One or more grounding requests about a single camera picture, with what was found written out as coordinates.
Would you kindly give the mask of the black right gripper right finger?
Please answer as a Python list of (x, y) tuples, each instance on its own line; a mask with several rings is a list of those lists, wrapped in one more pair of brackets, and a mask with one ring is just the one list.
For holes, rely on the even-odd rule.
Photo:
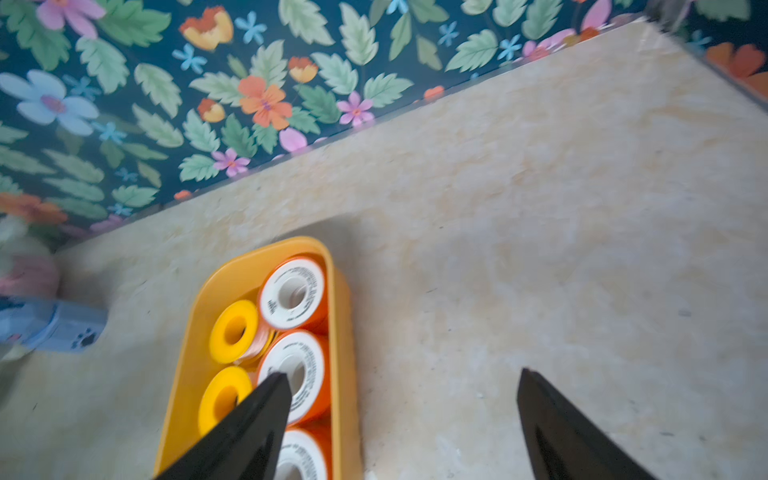
[(521, 370), (517, 406), (536, 479), (654, 478), (540, 373)]

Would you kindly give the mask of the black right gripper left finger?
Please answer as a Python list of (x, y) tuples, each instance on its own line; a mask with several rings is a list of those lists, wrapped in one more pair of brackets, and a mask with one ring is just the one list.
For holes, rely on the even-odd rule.
[(286, 374), (270, 374), (159, 479), (272, 479), (291, 406)]

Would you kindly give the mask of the orange sealing tape roll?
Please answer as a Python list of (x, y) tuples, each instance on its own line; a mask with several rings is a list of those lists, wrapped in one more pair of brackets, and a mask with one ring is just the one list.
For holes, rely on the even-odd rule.
[(283, 436), (274, 479), (331, 480), (330, 428), (289, 428)]
[(278, 265), (259, 293), (261, 317), (275, 330), (328, 333), (325, 270), (315, 259), (295, 256)]
[(327, 414), (331, 405), (331, 381), (326, 337), (307, 330), (281, 335), (261, 360), (256, 374), (257, 384), (273, 373), (285, 374), (289, 383), (289, 427)]

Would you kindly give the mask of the yellow tape roll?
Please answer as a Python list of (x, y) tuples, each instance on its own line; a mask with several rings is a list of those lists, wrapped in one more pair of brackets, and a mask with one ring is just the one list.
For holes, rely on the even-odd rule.
[(198, 431), (207, 435), (253, 391), (249, 372), (239, 366), (226, 367), (207, 385), (198, 408)]
[(217, 318), (209, 337), (211, 357), (220, 364), (243, 363), (262, 354), (269, 327), (250, 300), (230, 304)]

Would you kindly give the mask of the yellow plastic storage box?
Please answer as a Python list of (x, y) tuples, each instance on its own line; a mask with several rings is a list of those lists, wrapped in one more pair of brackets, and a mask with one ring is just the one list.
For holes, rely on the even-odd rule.
[(331, 465), (335, 479), (363, 477), (352, 305), (348, 283), (320, 240), (288, 238), (241, 255), (213, 273), (191, 309), (171, 388), (155, 472), (163, 472), (199, 440), (197, 412), (207, 382), (218, 372), (204, 353), (204, 329), (227, 303), (253, 291), (280, 260), (307, 254), (323, 261), (329, 280)]

